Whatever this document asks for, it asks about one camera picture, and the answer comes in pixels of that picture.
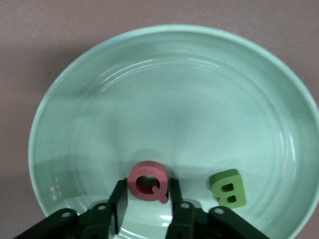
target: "mauve surface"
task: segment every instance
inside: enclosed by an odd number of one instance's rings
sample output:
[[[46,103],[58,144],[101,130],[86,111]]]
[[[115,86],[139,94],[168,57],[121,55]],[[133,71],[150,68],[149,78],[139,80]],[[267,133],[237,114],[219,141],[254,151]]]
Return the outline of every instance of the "mauve surface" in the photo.
[[[319,1],[2,0],[0,4],[0,237],[44,218],[27,147],[48,87],[77,56],[112,36],[160,24],[198,24],[248,38],[281,58],[319,103]],[[317,239],[319,209],[297,239]]]

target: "bowl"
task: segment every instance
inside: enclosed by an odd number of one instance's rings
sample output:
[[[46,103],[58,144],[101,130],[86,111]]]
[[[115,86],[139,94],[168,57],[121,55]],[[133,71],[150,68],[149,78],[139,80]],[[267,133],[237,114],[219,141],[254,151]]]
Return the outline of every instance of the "bowl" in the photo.
[[[102,42],[58,76],[34,118],[29,169],[50,215],[108,199],[146,160],[208,211],[209,177],[236,168],[247,204],[234,212],[291,239],[319,199],[318,145],[316,104],[281,60],[222,30],[161,25]],[[117,237],[163,239],[171,216],[170,202],[129,194]]]

